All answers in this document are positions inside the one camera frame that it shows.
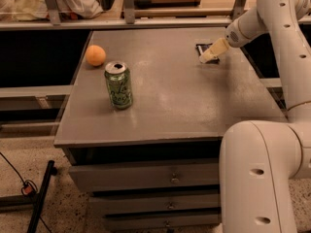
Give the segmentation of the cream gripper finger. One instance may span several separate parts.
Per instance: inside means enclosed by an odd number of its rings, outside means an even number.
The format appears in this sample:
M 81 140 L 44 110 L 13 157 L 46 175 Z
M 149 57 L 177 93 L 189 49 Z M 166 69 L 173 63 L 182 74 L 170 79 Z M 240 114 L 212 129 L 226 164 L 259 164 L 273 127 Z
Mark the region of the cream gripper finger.
M 219 38 L 207 50 L 199 56 L 201 63 L 207 63 L 216 60 L 221 54 L 229 49 L 229 43 L 225 38 Z

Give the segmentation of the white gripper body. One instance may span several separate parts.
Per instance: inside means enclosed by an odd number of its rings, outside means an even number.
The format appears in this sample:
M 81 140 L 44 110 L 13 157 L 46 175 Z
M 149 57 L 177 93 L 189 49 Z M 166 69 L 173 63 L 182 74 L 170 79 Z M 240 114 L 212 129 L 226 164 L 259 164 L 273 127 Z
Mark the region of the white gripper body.
M 250 43 L 252 28 L 248 20 L 238 18 L 225 30 L 225 38 L 233 48 L 241 48 Z

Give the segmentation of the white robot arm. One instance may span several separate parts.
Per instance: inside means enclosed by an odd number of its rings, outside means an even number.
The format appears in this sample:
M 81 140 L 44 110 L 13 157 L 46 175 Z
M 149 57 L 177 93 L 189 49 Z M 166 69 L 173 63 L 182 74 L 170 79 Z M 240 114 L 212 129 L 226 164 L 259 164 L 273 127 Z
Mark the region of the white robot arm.
M 285 122 L 239 122 L 225 132 L 219 160 L 223 233 L 297 233 L 289 181 L 310 175 L 311 49 L 298 26 L 309 4 L 257 0 L 200 56 L 206 63 L 269 34 L 288 115 Z

